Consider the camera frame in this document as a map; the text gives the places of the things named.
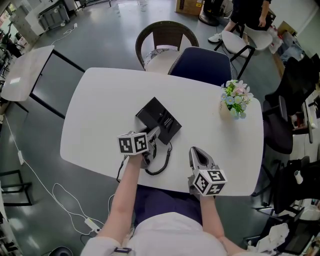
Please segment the white shirt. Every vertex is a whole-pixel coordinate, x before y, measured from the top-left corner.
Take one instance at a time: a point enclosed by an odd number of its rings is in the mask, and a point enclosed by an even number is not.
[[[121,245],[112,238],[91,238],[81,256],[115,255],[116,247],[121,248]],[[195,220],[176,212],[156,215],[141,222],[125,247],[134,251],[129,256],[227,256],[218,239],[203,232]],[[238,256],[249,256],[247,254],[257,256],[260,253],[245,252],[238,253]]]

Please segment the artificial flower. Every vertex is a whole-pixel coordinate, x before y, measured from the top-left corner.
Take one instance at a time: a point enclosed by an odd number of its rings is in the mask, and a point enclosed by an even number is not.
[[[221,95],[221,100],[222,100],[222,101],[225,101],[225,100],[227,99],[227,97],[228,97],[227,94],[222,93],[222,95]]]
[[[241,88],[241,87],[235,87],[235,88],[233,89],[233,92],[231,92],[231,96],[234,97],[234,96],[237,95],[237,93],[238,93],[238,94],[244,94],[245,92],[246,92],[246,89]]]
[[[234,98],[234,103],[240,104],[241,102],[242,102],[242,98],[241,98],[240,96],[236,96],[236,97]]]
[[[247,104],[245,102],[242,102],[241,103],[241,108],[242,108],[243,111],[245,111],[246,108],[247,108]]]
[[[245,119],[247,116],[247,114],[245,112],[240,113],[240,118],[241,119]]]
[[[243,97],[246,99],[246,100],[250,100],[254,95],[250,92],[250,86],[248,86],[244,92],[244,95]]]
[[[235,86],[244,89],[244,88],[246,88],[247,84],[244,83],[244,81],[241,80],[241,81],[237,82],[237,83],[235,84]]]
[[[233,97],[227,97],[226,98],[226,103],[228,104],[228,105],[232,105],[233,103],[235,102],[235,100],[234,100],[234,98]]]
[[[225,87],[228,87],[230,84],[235,84],[237,80],[230,80],[225,83]]]
[[[231,110],[230,110],[230,114],[231,114],[231,116],[233,116],[234,118],[238,115],[238,112],[236,111],[236,109],[233,107],[233,108],[231,108]]]

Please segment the black chair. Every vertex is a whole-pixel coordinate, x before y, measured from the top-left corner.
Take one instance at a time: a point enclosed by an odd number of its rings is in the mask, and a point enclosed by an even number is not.
[[[303,182],[298,184],[295,171],[300,171]],[[268,175],[270,184],[264,188],[271,188],[268,203],[260,210],[268,209],[273,200],[274,213],[279,214],[284,210],[292,210],[296,200],[320,199],[320,160],[310,163],[310,158],[305,156],[299,160],[290,160],[285,166],[279,162],[275,176]]]
[[[174,62],[168,75],[221,86],[233,79],[227,55],[209,49],[188,47]]]
[[[302,105],[305,104],[306,99],[316,89],[318,81],[317,65],[310,58],[305,56],[301,61],[297,61],[293,57],[289,58],[279,87],[275,92],[265,96],[266,101],[263,103],[263,110],[265,110],[265,107],[273,108],[278,105],[278,97],[283,96],[288,115],[292,116],[297,112],[301,112]],[[309,141],[310,143],[313,142],[312,127],[308,115],[307,127],[295,129],[292,134],[309,134]]]
[[[282,154],[291,154],[293,149],[293,131],[288,122],[287,101],[277,96],[277,105],[263,102],[263,135],[264,143]]]

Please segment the black table legs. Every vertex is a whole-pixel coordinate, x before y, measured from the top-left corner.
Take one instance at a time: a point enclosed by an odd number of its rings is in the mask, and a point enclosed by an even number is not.
[[[77,70],[80,70],[81,72],[86,72],[82,67],[79,67],[77,64],[75,64],[70,59],[63,56],[60,52],[57,52],[55,49],[52,50],[52,53],[56,56],[58,56],[60,59],[64,60],[66,63],[69,63],[71,66],[75,67]]]
[[[30,98],[34,99],[36,102],[38,102],[40,105],[44,106],[47,110],[50,110],[52,113],[56,114],[58,117],[61,117],[62,119],[66,119],[66,117],[61,114],[58,110],[50,106],[49,104],[45,103],[42,99],[40,99],[38,96],[34,95],[33,92],[30,93]]]
[[[75,67],[77,70],[81,71],[81,72],[86,72],[82,67],[78,66],[77,64],[75,64],[73,61],[71,61],[70,59],[68,59],[67,57],[63,56],[60,52],[57,52],[56,50],[52,50],[52,53],[56,56],[58,56],[60,59],[64,60],[65,62],[67,62],[68,64],[70,64],[71,66]],[[38,96],[34,95],[33,91],[34,88],[39,80],[39,77],[42,76],[42,73],[40,73],[40,75],[38,76],[33,89],[30,93],[30,98],[34,99],[36,102],[38,102],[40,105],[42,105],[43,107],[45,107],[47,110],[50,110],[52,113],[56,114],[58,117],[62,118],[62,119],[66,119],[66,116],[63,115],[62,113],[60,113],[58,110],[56,110],[55,108],[53,108],[52,106],[50,106],[49,104],[45,103],[42,99],[40,99]],[[16,104],[22,108],[23,110],[25,110],[27,113],[29,113],[29,111],[23,107],[21,104],[19,104],[18,102],[16,102]]]

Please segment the gray floor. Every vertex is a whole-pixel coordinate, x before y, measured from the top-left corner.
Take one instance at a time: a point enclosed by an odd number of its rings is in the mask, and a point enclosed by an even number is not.
[[[36,47],[50,45],[77,22],[76,30],[55,43],[56,50],[84,69],[105,67],[143,70],[135,52],[138,34],[153,22],[172,20],[189,27],[198,38],[200,47],[214,49],[214,45],[208,42],[208,37],[216,33],[215,27],[201,23],[197,17],[175,13],[174,10],[174,0],[114,0],[112,7],[109,7],[108,3],[93,5],[79,11],[77,17],[73,17],[71,23],[65,27],[44,34]],[[187,46],[188,42],[184,39],[182,48]],[[152,39],[148,38],[143,45],[142,54],[146,55],[151,50]],[[238,71],[243,63],[243,59],[234,61]],[[66,113],[82,73],[57,57],[52,57],[42,74],[34,93],[62,113]],[[265,51],[254,56],[242,79],[249,84],[254,96],[262,102],[264,95],[273,92],[280,82],[271,54]],[[24,159],[50,191],[54,183],[62,184],[79,199],[86,215],[104,222],[108,216],[108,198],[115,192],[118,183],[113,178],[62,160],[60,140],[63,120],[31,98],[22,104],[29,110],[29,114],[15,104],[9,106],[6,114]],[[266,148],[267,166],[272,167],[273,160],[277,158],[286,160],[289,156],[276,154]],[[0,137],[0,171],[18,168],[20,165],[16,147],[10,138],[8,125],[4,122]],[[69,247],[74,255],[79,255],[83,245],[80,234],[74,231],[68,214],[54,202],[26,165],[20,169],[24,180],[32,182],[30,193],[34,205],[6,207],[6,212],[23,255],[39,256],[57,246]],[[3,184],[12,181],[12,178],[1,178]],[[257,187],[263,186],[265,181],[266,177],[261,173]],[[77,203],[61,188],[57,188],[55,192],[58,200],[68,210],[80,213]],[[6,202],[23,199],[14,196],[4,197]],[[218,211],[227,237],[241,245],[243,237],[262,231],[267,219],[251,209],[252,206],[260,206],[261,200],[260,197],[250,196],[217,198]],[[73,221],[80,231],[88,232],[82,218],[75,216]]]

